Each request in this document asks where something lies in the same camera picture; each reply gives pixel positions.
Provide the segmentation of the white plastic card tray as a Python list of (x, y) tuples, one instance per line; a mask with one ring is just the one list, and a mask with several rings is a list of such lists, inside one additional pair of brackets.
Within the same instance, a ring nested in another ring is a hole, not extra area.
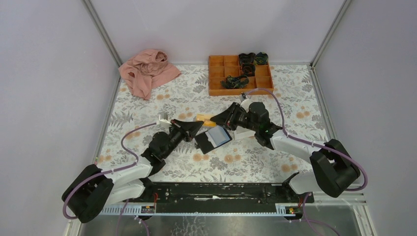
[[(246, 99), (241, 102), (240, 106), (245, 109), (246, 112), (249, 111), (249, 105), (251, 104), (251, 101), (249, 99)], [(255, 131), (243, 128), (243, 127), (237, 127), (234, 131), (234, 138), (236, 140), (243, 140), (246, 138), (254, 137)]]

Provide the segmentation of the black blue card holder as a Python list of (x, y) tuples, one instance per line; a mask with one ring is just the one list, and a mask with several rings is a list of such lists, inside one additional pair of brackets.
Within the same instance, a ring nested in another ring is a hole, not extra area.
[(216, 126), (196, 135), (194, 140), (196, 141), (196, 148), (200, 149), (203, 154), (207, 154), (230, 142), (232, 137), (226, 129), (221, 126)]

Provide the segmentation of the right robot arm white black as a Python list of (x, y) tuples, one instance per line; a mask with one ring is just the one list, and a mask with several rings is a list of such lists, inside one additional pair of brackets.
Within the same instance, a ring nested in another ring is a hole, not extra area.
[(270, 121), (262, 102), (253, 102), (247, 109), (234, 102), (225, 111), (210, 118), (219, 126), (235, 131), (238, 127), (254, 131), (257, 142), (271, 150), (283, 151), (301, 158), (312, 171), (296, 173), (285, 180), (284, 200), (293, 203), (307, 192), (322, 191), (337, 198), (360, 177), (360, 170), (336, 139), (328, 142), (306, 141), (286, 132), (283, 126)]

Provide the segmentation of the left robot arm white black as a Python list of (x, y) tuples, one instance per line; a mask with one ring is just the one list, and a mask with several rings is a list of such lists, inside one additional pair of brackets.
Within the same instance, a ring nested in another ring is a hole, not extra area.
[(165, 166), (166, 158), (181, 142), (192, 141), (203, 124), (203, 121), (173, 119), (166, 125), (169, 131), (155, 133), (141, 155), (129, 150), (121, 141), (121, 147), (132, 154), (134, 160), (109, 169), (95, 164), (86, 166), (62, 194), (64, 217), (87, 223), (107, 205), (135, 198), (140, 202), (150, 200), (153, 190), (149, 176)]

